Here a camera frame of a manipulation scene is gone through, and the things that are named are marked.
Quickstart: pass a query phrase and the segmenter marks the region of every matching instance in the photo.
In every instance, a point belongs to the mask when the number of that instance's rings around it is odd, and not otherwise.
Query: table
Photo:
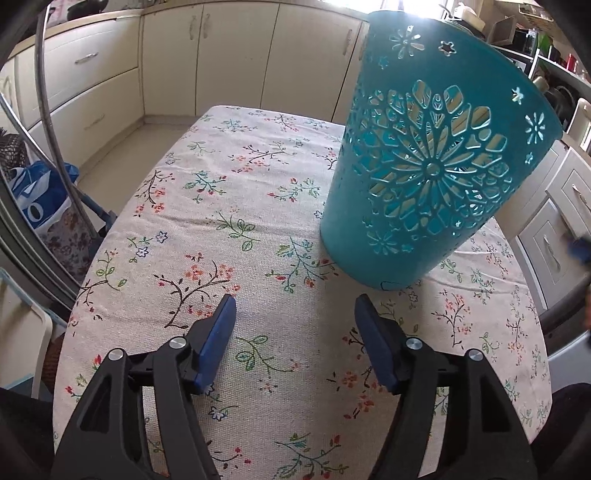
[[[319,235],[341,125],[232,106],[212,108],[126,205],[73,309],[56,380],[56,444],[110,349],[159,347],[236,297],[236,327],[216,380],[194,405],[224,478],[367,478],[397,399],[377,383],[353,302],[432,348],[483,350],[528,437],[551,404],[530,292],[491,219],[402,291],[376,291],[332,263]],[[437,463],[447,407],[437,395],[423,473]],[[165,472],[153,392],[152,463]]]

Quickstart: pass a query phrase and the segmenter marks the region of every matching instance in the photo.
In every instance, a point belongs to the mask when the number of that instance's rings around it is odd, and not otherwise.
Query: cabinet handle
[[[585,199],[585,197],[583,197],[583,194],[579,191],[579,189],[577,188],[577,186],[574,183],[572,184],[572,188],[573,188],[574,192],[577,194],[577,197],[579,197],[579,200],[581,202],[583,202],[583,205],[585,205],[587,207],[587,210],[589,211],[589,213],[591,213],[591,207],[589,206],[589,204],[587,203],[587,200]]]
[[[351,45],[351,38],[353,37],[353,29],[350,28],[349,32],[347,33],[347,38],[345,39],[345,47],[343,48],[343,55],[347,55],[347,50],[349,49],[349,45]]]
[[[13,107],[12,104],[12,83],[10,82],[10,77],[6,77],[4,79],[4,85],[2,86],[2,94],[4,95],[4,99],[6,103]]]
[[[359,49],[359,61],[361,61],[363,59],[363,54],[365,53],[365,48],[368,46],[368,36],[366,35],[365,38],[363,39],[363,44],[361,45],[361,48]]]
[[[195,35],[193,34],[193,30],[195,30],[195,22],[197,21],[197,15],[193,15],[191,18],[191,23],[189,24],[189,40],[195,40]]]
[[[209,33],[209,17],[211,17],[211,14],[205,15],[205,22],[203,22],[203,38],[207,38],[207,34]]]
[[[97,57],[98,55],[99,55],[98,52],[96,52],[96,53],[89,53],[88,55],[82,57],[81,59],[76,60],[74,63],[76,65],[78,65],[80,63],[84,63],[86,61],[89,61],[90,59],[93,59],[93,58]]]
[[[554,251],[552,250],[552,246],[550,245],[550,242],[548,242],[548,238],[545,235],[544,235],[544,245],[545,245],[546,249],[548,250],[548,253],[552,256],[552,260],[554,260],[554,262],[556,263],[556,270],[560,271],[560,262],[554,256]]]
[[[105,118],[105,114],[103,113],[100,117],[98,117],[94,122],[92,122],[90,125],[88,125],[88,127],[84,127],[84,130],[89,130],[91,129],[93,126],[95,126],[97,123],[99,123],[101,120],[104,120]]]

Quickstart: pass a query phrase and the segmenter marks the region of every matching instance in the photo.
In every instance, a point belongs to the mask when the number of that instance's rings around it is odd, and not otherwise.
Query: metal pipe
[[[31,134],[27,131],[27,129],[18,119],[17,115],[14,113],[14,110],[4,98],[2,92],[0,92],[0,107],[2,108],[2,110],[4,110],[4,113],[8,117],[8,120],[10,120],[10,123],[12,124],[14,129],[25,141],[25,143],[29,146],[29,148],[33,151],[33,153],[39,158],[39,160],[41,160],[51,171],[55,171],[56,173],[58,173],[56,166],[53,164],[51,159],[47,155],[45,155],[45,152],[41,149],[41,147],[39,147],[37,142],[35,142],[35,139],[31,136]],[[72,184],[72,186],[74,187],[74,190],[76,191],[78,196],[81,199],[84,198],[85,194],[75,184]]]
[[[90,237],[95,240],[98,237],[95,226],[92,225],[90,218],[86,214],[80,197],[74,189],[74,184],[66,171],[64,159],[61,156],[60,147],[57,143],[56,133],[53,129],[53,122],[51,121],[51,112],[49,110],[49,102],[47,100],[47,85],[45,81],[45,31],[47,28],[47,19],[49,18],[49,5],[45,12],[39,15],[37,21],[37,33],[35,34],[35,86],[37,87],[37,102],[39,104],[39,113],[41,114],[41,124],[45,136],[47,137],[47,144],[49,151],[56,162],[57,172],[60,175],[61,182],[66,189],[66,192],[72,200],[72,206],[86,224]]]

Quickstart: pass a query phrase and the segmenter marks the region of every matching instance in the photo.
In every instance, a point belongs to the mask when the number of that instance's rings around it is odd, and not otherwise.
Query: white cabinet
[[[14,79],[14,59],[10,59],[4,64],[4,67],[2,67],[2,70],[0,71],[0,92],[2,92],[6,102],[12,107],[18,116],[17,91]],[[2,108],[0,108],[0,128],[3,128],[9,133],[16,133],[16,130],[12,127],[10,120],[4,114]]]
[[[80,167],[115,135],[143,116],[138,69],[74,97],[51,114],[64,161]],[[49,155],[41,122],[29,130]]]
[[[206,4],[197,56],[197,115],[215,105],[259,108],[278,4]]]
[[[45,41],[45,77],[51,111],[76,95],[137,68],[139,17],[118,18],[68,30]],[[34,49],[17,57],[19,106],[25,127],[40,119]]]
[[[591,167],[572,148],[547,192],[575,236],[591,234]]]
[[[197,49],[203,5],[144,17],[142,77],[146,115],[195,116]]]
[[[336,104],[335,114],[333,115],[333,123],[344,125],[347,123],[347,118],[351,110],[351,103],[353,103],[353,95],[355,94],[355,86],[357,85],[357,77],[361,70],[361,61],[363,59],[363,53],[365,51],[365,45],[367,42],[367,36],[369,31],[369,24],[363,22],[361,25],[361,31],[357,38],[357,43],[353,49],[353,56],[349,63],[347,75],[343,82],[343,87],[340,90],[339,101]]]
[[[330,121],[361,21],[281,4],[261,108]]]
[[[560,211],[548,199],[519,234],[548,308],[587,279],[586,269],[569,254],[562,239],[568,231]]]

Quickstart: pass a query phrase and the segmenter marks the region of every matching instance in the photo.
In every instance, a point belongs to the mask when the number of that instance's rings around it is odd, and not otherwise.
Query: cabinet door
[[[142,75],[146,115],[195,115],[197,47],[203,5],[145,16]]]
[[[206,4],[197,57],[197,114],[214,105],[259,108],[278,4]]]
[[[365,51],[365,43],[369,31],[369,24],[363,22],[361,25],[361,32],[357,37],[357,43],[353,49],[353,56],[347,69],[347,75],[343,82],[343,87],[340,90],[339,101],[336,104],[335,114],[333,115],[333,123],[344,125],[347,123],[347,118],[351,110],[351,103],[353,103],[353,95],[355,94],[355,85],[357,85],[357,77],[361,70],[361,60],[363,59],[363,52]]]
[[[330,121],[361,21],[281,4],[261,108]]]
[[[12,107],[14,113],[18,116],[17,93],[14,88],[14,59],[8,60],[2,67],[0,72],[0,92],[4,95],[7,104]],[[17,132],[2,108],[0,108],[0,128],[12,134]]]

